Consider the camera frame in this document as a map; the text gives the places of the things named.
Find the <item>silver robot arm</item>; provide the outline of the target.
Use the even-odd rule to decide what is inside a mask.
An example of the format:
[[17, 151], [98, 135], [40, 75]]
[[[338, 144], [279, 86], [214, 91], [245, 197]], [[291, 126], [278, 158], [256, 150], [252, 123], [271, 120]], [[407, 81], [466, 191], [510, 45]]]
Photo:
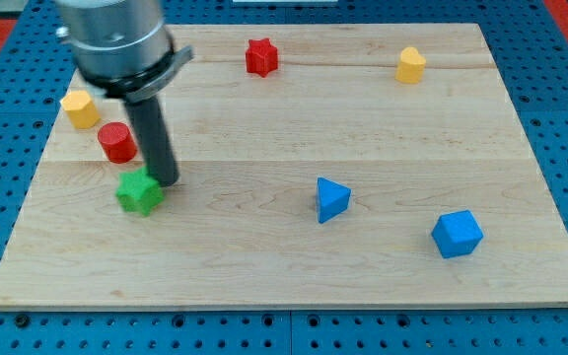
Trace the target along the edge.
[[137, 103], [156, 96], [193, 58], [176, 49], [158, 0], [56, 0], [83, 79], [104, 96]]

